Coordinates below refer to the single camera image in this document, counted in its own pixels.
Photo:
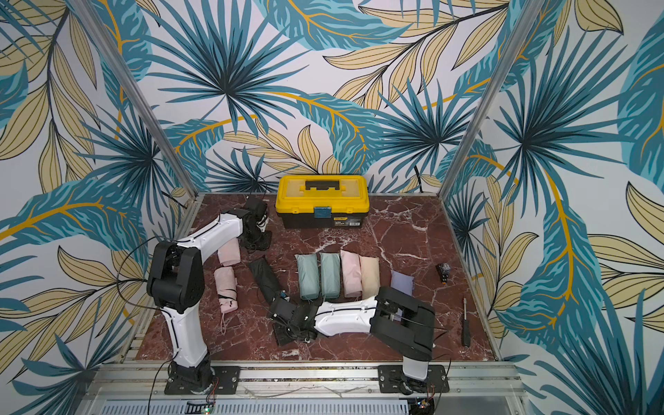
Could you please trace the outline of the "black sleeved umbrella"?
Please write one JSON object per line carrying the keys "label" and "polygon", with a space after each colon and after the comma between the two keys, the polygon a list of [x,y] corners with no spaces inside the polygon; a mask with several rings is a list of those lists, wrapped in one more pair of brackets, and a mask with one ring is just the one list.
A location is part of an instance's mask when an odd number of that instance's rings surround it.
{"label": "black sleeved umbrella", "polygon": [[287,297],[273,268],[271,268],[265,257],[250,262],[248,268],[252,273],[254,282],[259,287],[262,296],[268,304],[272,304],[278,298],[285,299]]}

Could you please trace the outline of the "mint sleeved umbrella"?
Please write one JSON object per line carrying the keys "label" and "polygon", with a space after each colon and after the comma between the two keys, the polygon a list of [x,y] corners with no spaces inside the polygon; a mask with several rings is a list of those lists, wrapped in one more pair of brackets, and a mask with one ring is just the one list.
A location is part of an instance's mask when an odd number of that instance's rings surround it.
{"label": "mint sleeved umbrella", "polygon": [[341,257],[338,253],[320,253],[321,291],[326,299],[339,298],[341,293]]}
{"label": "mint sleeved umbrella", "polygon": [[301,299],[317,299],[320,294],[320,275],[316,254],[297,254],[296,260]]}

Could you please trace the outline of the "pink umbrella sleeve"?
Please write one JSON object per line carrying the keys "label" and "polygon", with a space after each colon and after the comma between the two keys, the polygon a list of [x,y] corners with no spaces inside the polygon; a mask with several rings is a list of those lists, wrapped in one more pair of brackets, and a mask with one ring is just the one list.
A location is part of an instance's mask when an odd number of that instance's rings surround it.
{"label": "pink umbrella sleeve", "polygon": [[217,250],[220,265],[223,267],[234,266],[241,262],[240,244],[237,238],[221,246]]}

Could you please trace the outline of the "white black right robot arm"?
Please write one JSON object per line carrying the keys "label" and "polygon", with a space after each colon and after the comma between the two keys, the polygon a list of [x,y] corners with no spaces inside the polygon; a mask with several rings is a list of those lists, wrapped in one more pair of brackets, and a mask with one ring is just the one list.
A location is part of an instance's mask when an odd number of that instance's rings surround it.
{"label": "white black right robot arm", "polygon": [[377,295],[351,303],[296,305],[275,297],[268,316],[297,341],[318,335],[370,334],[399,352],[406,380],[427,380],[437,330],[434,309],[400,290],[381,287]]}

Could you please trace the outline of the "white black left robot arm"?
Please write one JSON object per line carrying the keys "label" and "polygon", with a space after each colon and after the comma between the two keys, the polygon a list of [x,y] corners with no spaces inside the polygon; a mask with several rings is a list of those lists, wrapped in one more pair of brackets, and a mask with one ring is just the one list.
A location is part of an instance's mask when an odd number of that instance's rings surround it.
{"label": "white black left robot arm", "polygon": [[147,293],[169,330],[173,348],[169,377],[199,394],[214,383],[199,316],[204,262],[233,240],[244,247],[268,249],[271,232],[260,228],[267,211],[266,202],[250,196],[242,207],[221,213],[195,233],[155,246]]}

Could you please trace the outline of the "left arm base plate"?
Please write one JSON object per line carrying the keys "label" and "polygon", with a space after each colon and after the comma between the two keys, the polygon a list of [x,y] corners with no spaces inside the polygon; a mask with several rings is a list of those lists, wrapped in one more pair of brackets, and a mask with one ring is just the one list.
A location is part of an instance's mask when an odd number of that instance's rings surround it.
{"label": "left arm base plate", "polygon": [[238,366],[185,368],[171,363],[164,393],[166,395],[234,395],[240,380]]}

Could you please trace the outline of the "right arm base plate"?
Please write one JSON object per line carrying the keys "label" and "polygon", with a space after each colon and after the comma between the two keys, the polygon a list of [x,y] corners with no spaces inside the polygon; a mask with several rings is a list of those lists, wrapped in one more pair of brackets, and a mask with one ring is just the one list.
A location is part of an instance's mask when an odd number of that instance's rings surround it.
{"label": "right arm base plate", "polygon": [[377,371],[382,394],[446,394],[451,390],[447,370],[441,365],[429,366],[423,380],[407,376],[402,365],[380,365]]}

